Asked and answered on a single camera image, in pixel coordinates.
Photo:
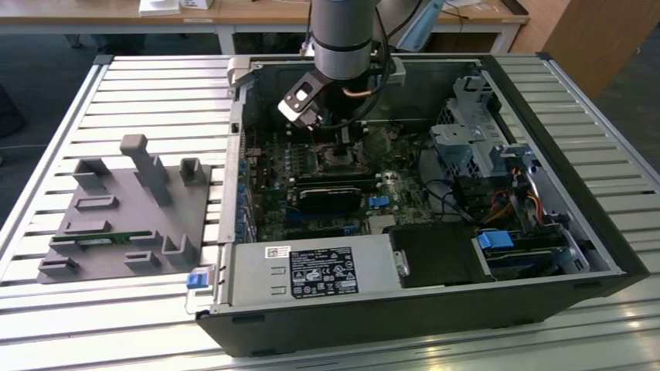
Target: warning label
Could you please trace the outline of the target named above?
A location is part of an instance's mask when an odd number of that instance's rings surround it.
[[[290,294],[295,299],[355,294],[350,247],[289,252]]]

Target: wooden table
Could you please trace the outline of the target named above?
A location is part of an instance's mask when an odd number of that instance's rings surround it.
[[[139,17],[138,0],[0,0],[0,33],[217,33],[219,6]]]
[[[221,52],[235,54],[237,32],[303,32],[306,0],[215,0],[207,10],[138,16],[138,0],[1,0],[0,33],[214,33]],[[442,14],[433,32],[495,33],[493,52],[506,52],[525,15],[513,15],[499,0],[459,8],[466,19]]]
[[[305,32],[307,7],[307,0],[222,0],[218,29],[223,34],[223,53],[234,53],[230,36],[237,32]],[[457,10],[450,9],[447,12],[455,13]],[[529,17],[514,15],[499,0],[485,0],[481,5],[463,6],[458,12],[462,22],[454,15],[442,13],[433,32],[495,33],[490,51],[505,53]]]

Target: metal rail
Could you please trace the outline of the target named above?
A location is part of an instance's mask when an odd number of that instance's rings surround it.
[[[229,99],[226,57],[117,57],[89,73],[69,114],[0,233],[1,369],[610,369],[660,360],[660,185],[559,69],[534,56],[498,56],[651,275],[543,323],[263,359],[231,359],[183,310],[183,274],[35,283],[38,261],[75,182],[75,159],[119,157],[123,134],[149,137],[163,165],[211,165],[202,263],[215,260]],[[522,141],[521,132],[511,133]]]

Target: table leg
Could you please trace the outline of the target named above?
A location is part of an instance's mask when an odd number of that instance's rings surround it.
[[[511,48],[518,29],[519,24],[517,23],[502,25],[502,31],[497,34],[497,39],[494,39],[493,47],[490,49],[491,53],[507,53],[507,50]]]
[[[79,49],[82,47],[82,44],[79,43],[79,34],[74,33],[66,33],[63,35],[65,37],[65,40],[69,42],[69,46],[73,48],[73,49]]]
[[[233,25],[218,25],[215,27],[217,39],[219,40],[219,50],[223,55],[234,55],[234,27]]]

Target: wooden cabinet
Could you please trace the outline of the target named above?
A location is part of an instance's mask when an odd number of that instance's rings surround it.
[[[511,52],[547,52],[594,99],[660,22],[658,0],[518,0],[530,16]]]

